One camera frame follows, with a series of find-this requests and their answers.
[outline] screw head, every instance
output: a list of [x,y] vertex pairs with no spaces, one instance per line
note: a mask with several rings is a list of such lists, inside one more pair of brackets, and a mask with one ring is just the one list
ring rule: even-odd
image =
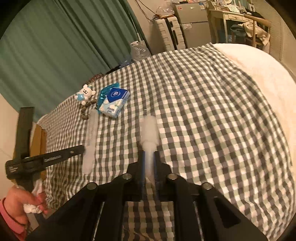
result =
[[129,173],[125,173],[122,175],[122,178],[125,179],[125,180],[128,180],[128,179],[131,179],[132,175],[129,174]]
[[175,174],[175,173],[171,173],[171,174],[168,175],[168,179],[175,180],[177,178],[178,178],[178,175]]
[[205,189],[205,190],[210,190],[210,189],[212,189],[212,184],[210,184],[210,183],[203,183],[202,184],[202,187]]
[[89,184],[87,184],[86,187],[88,190],[93,190],[97,187],[97,184],[96,183],[89,183]]

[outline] bed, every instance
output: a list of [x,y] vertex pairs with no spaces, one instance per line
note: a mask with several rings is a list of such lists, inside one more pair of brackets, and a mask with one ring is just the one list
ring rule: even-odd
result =
[[[269,240],[283,234],[296,212],[296,85],[280,63],[247,45],[207,44],[133,63],[92,88],[98,93],[115,82],[131,96],[118,119],[99,116],[93,172],[82,174],[80,156],[49,167],[49,207],[59,208],[88,182],[125,173],[137,161],[140,120],[151,114],[161,160],[174,173],[212,183]],[[87,121],[80,113],[70,96],[39,120],[47,152],[84,144]],[[172,203],[146,189],[146,200],[126,204],[123,240],[173,240]]]

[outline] blue logo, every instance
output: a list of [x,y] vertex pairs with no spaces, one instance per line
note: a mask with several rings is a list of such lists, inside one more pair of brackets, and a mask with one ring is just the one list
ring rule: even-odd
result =
[[111,96],[112,97],[116,97],[116,96],[119,96],[120,95],[120,92],[119,91],[114,91]]

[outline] hand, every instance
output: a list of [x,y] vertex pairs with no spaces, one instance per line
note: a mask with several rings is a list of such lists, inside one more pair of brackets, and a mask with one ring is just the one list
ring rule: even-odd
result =
[[47,213],[47,206],[45,202],[45,193],[40,193],[35,197],[28,191],[22,190],[13,186],[7,193],[4,200],[4,207],[7,213],[21,224],[28,223],[28,217],[24,212],[24,204],[40,205],[40,210]]

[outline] checkered blanket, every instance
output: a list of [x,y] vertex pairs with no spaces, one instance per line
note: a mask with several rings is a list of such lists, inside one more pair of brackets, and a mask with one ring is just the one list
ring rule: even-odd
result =
[[[254,80],[212,44],[160,53],[92,84],[119,82],[131,96],[116,120],[99,115],[94,171],[82,157],[47,169],[47,202],[58,208],[88,182],[104,184],[137,161],[140,119],[156,116],[161,160],[188,182],[210,182],[269,240],[295,213],[291,157],[283,130]],[[47,151],[84,144],[87,120],[69,97],[40,120]],[[123,240],[173,240],[173,204],[147,199],[127,203]]]

